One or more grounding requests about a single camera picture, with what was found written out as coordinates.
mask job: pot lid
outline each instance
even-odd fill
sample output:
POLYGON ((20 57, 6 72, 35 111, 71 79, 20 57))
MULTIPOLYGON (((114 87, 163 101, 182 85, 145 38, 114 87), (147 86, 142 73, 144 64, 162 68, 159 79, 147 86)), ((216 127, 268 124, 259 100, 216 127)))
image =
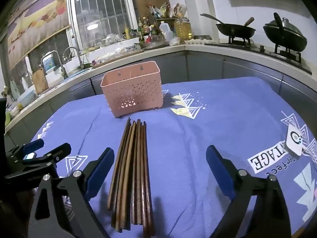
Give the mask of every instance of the pot lid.
MULTIPOLYGON (((272 20, 269 24, 277 25, 275 20, 272 20)), ((297 34, 303 36, 301 31, 297 27, 295 27, 293 24, 290 24, 289 20, 287 18, 282 18, 282 24, 283 24, 284 28, 288 28, 288 29, 296 32, 297 34)))

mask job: metal faucet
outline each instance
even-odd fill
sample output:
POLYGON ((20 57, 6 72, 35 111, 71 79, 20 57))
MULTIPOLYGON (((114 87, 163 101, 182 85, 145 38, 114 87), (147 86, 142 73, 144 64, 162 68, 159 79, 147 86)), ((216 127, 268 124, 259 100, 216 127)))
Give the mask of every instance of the metal faucet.
POLYGON ((77 47, 67 47, 67 48, 65 49, 64 53, 63 53, 63 56, 65 56, 65 52, 66 52, 66 51, 67 51, 67 49, 69 49, 69 48, 73 48, 73 49, 75 49, 75 50, 76 50, 77 55, 78 55, 78 59, 79 59, 79 63, 80 63, 80 65, 83 65, 83 63, 82 63, 82 61, 81 61, 81 58, 80 58, 79 50, 78 50, 78 48, 77 48, 77 47))
POLYGON ((55 52, 55 53, 57 54, 58 61, 59 61, 60 65, 61 65, 61 75, 64 77, 64 79, 67 79, 67 78, 68 78, 67 72, 66 72, 66 70, 65 70, 65 68, 64 68, 64 66, 63 66, 63 64, 62 64, 62 62, 61 62, 61 58, 60 58, 60 56, 59 56, 59 54, 58 54, 58 52, 57 52, 56 50, 50 51, 48 54, 43 55, 43 57, 41 58, 41 65, 44 67, 44 65, 43 65, 43 59, 44 59, 45 57, 47 57, 48 55, 52 54, 53 52, 55 52))

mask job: wooden cutting board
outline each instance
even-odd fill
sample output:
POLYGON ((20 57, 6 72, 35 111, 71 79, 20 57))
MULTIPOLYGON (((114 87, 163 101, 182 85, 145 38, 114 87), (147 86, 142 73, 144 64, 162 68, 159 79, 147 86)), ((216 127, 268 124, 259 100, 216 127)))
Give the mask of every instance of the wooden cutting board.
POLYGON ((99 64, 96 64, 93 66, 94 69, 100 67, 100 66, 104 66, 108 63, 111 63, 111 62, 114 62, 114 61, 117 61, 117 60, 120 60, 120 59, 123 59, 123 58, 126 58, 126 57, 129 57, 131 55, 137 55, 137 54, 140 54, 140 53, 143 53, 144 51, 143 50, 137 50, 137 51, 131 51, 131 52, 128 52, 127 54, 125 55, 122 55, 120 57, 117 57, 117 58, 114 58, 114 59, 110 59, 110 60, 107 60, 105 62, 102 62, 102 63, 99 63, 99 64))
POLYGON ((35 91, 38 95, 49 88, 42 67, 33 73, 32 80, 35 86, 35 91))

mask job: bolt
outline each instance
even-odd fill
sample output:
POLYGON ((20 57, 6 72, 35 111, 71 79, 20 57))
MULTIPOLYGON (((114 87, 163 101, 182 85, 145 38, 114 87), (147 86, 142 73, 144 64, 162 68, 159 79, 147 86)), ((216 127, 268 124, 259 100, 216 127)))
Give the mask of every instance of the bolt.
POLYGON ((246 176, 248 174, 248 172, 244 169, 240 169, 239 174, 240 174, 240 176, 246 176))
POLYGON ((77 171, 73 172, 73 176, 74 176, 74 177, 79 177, 79 176, 81 176, 81 171, 77 170, 77 171))
POLYGON ((43 176, 43 180, 44 180, 44 181, 47 181, 50 177, 51 177, 50 175, 44 175, 44 176, 43 176))
POLYGON ((269 175, 268 177, 271 181, 276 181, 276 176, 275 175, 269 175))

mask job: blue tablecloth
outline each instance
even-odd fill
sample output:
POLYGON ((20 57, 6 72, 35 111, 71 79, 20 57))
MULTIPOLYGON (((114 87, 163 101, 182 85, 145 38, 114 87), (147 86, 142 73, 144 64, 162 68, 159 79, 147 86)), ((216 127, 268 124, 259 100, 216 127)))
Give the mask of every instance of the blue tablecloth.
MULTIPOLYGON (((209 145, 253 176, 276 174, 292 233, 308 223, 317 205, 316 141, 299 115, 265 82, 246 77, 165 84, 162 90, 161 109, 129 115, 147 123, 157 237, 209 237, 223 217, 229 199, 221 193, 206 162, 209 145), (299 160, 283 149, 288 124, 301 129, 307 146, 299 160)), ((116 119, 103 95, 69 102, 34 137, 45 142, 37 154, 64 142, 71 144, 71 155, 57 165, 58 174, 67 176, 96 160, 106 147, 116 155, 127 117, 116 119)), ((132 225, 131 231, 121 234, 110 227, 106 204, 113 168, 90 205, 111 237, 140 237, 142 226, 132 225)), ((69 201, 65 203, 74 221, 69 201)))

